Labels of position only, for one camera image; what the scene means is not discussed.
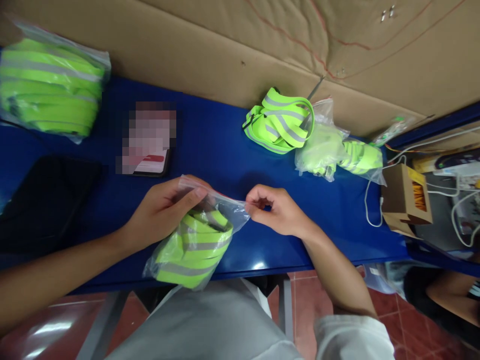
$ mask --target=white sleeve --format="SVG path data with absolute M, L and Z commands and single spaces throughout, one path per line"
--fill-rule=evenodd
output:
M 314 331 L 317 360 L 394 360 L 387 328 L 369 316 L 325 316 L 315 322 Z

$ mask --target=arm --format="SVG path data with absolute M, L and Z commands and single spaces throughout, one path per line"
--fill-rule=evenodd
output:
M 171 234 L 207 194 L 198 188 L 174 204 L 178 182 L 153 186 L 128 223 L 114 233 L 0 273 L 0 338 L 115 263 Z
M 480 252 L 470 260 L 480 263 Z M 445 271 L 426 288 L 426 294 L 442 308 L 480 327 L 480 302 L 467 297 L 476 280 L 460 272 Z
M 357 269 L 284 189 L 257 185 L 248 193 L 246 202 L 253 221 L 303 241 L 335 313 L 377 318 L 367 286 Z M 271 211 L 265 211 L 265 206 L 271 206 Z

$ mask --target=hand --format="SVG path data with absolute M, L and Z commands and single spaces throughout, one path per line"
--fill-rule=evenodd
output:
M 203 180 L 188 176 L 210 188 Z M 183 217 L 207 195 L 198 187 L 174 203 L 178 194 L 180 177 L 151 187 L 130 220 L 120 229 L 122 244 L 134 252 L 159 242 L 169 236 Z
M 305 215 L 283 188 L 256 185 L 246 196 L 246 211 L 254 222 L 264 224 L 282 235 L 305 239 L 317 225 Z

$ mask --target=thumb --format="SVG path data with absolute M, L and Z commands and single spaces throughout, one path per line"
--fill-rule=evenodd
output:
M 246 204 L 245 210 L 250 215 L 250 218 L 256 223 L 266 225 L 269 228 L 274 224 L 275 216 L 270 213 L 270 211 L 261 210 L 252 204 Z
M 197 187 L 182 197 L 176 204 L 172 205 L 170 209 L 183 218 L 193 207 L 198 205 L 207 194 L 207 189 Z

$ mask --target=red line drawing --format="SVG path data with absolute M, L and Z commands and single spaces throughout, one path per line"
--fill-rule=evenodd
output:
M 303 41 L 301 40 L 298 40 L 294 37 L 292 37 L 290 34 L 288 34 L 285 30 L 283 30 L 282 28 L 280 27 L 277 27 L 275 26 L 274 24 L 272 24 L 268 19 L 266 19 L 265 17 L 263 17 L 259 11 L 255 8 L 255 6 L 252 4 L 252 2 L 250 0 L 244 0 L 251 8 L 252 10 L 255 12 L 255 15 L 263 22 L 265 23 L 267 26 L 269 26 L 270 28 L 272 28 L 273 30 L 275 30 L 276 32 L 278 33 L 281 33 L 283 35 L 285 35 L 287 37 L 287 39 L 289 39 L 290 41 L 294 42 L 294 43 L 297 43 L 299 44 L 300 46 L 302 46 L 307 52 L 309 52 L 322 66 L 323 66 L 323 69 L 325 70 L 325 72 L 330 75 L 330 77 L 332 79 L 336 79 L 336 80 L 344 80 L 344 79 L 348 79 L 348 78 L 351 78 L 353 76 L 356 76 L 358 74 L 361 74 L 381 63 L 383 63 L 384 61 L 388 60 L 389 58 L 391 58 L 392 56 L 398 54 L 400 51 L 402 51 L 403 49 L 405 49 L 406 47 L 408 47 L 409 45 L 411 45 L 412 43 L 414 43 L 415 41 L 417 41 L 421 36 L 423 36 L 425 33 L 427 33 L 429 30 L 431 30 L 433 27 L 435 27 L 438 23 L 440 23 L 442 20 L 444 20 L 448 15 L 450 15 L 453 11 L 455 11 L 460 5 L 462 5 L 466 0 L 461 0 L 457 5 L 455 5 L 452 9 L 450 9 L 446 14 L 444 14 L 442 17 L 440 17 L 437 21 L 435 21 L 431 26 L 429 26 L 427 29 L 425 29 L 422 33 L 420 33 L 417 37 L 415 37 L 413 40 L 409 41 L 407 44 L 405 44 L 404 46 L 402 46 L 400 49 L 398 49 L 397 51 L 393 52 L 392 54 L 388 55 L 387 57 L 385 57 L 384 59 L 376 62 L 375 64 L 373 65 L 370 65 L 368 67 L 366 67 L 365 69 L 359 71 L 359 72 L 356 72 L 354 74 L 350 74 L 350 75 L 347 75 L 347 76 L 344 76 L 344 77 L 340 77 L 340 76 L 335 76 L 333 75 L 333 73 L 327 68 L 327 64 L 325 64 L 325 62 L 312 50 L 310 49 Z M 364 44 L 361 44 L 359 42 L 345 42 L 341 39 L 338 39 L 337 37 L 335 37 L 334 35 L 332 35 L 332 33 L 327 29 L 327 24 L 325 23 L 325 20 L 324 18 L 322 17 L 322 15 L 320 14 L 320 11 L 317 9 L 317 7 L 315 6 L 315 3 L 313 2 L 313 0 L 310 0 L 310 2 L 312 3 L 312 5 L 314 6 L 315 8 L 315 11 L 318 15 L 318 18 L 321 22 L 321 25 L 323 27 L 323 29 L 327 32 L 327 34 L 332 38 L 334 39 L 335 41 L 337 41 L 338 43 L 342 44 L 342 45 L 345 45 L 345 46 L 359 46 L 367 51 L 371 51 L 371 50 L 378 50 L 378 49 L 381 49 L 383 48 L 385 45 L 387 45 L 390 41 L 392 41 L 396 36 L 398 36 L 408 25 L 410 25 L 414 20 L 416 20 L 429 6 L 430 4 L 432 3 L 432 1 L 430 1 L 417 15 L 415 15 L 412 19 L 410 19 L 396 34 L 394 34 L 390 39 L 388 39 L 385 43 L 377 46 L 377 47 L 370 47 L 368 45 L 364 45 Z

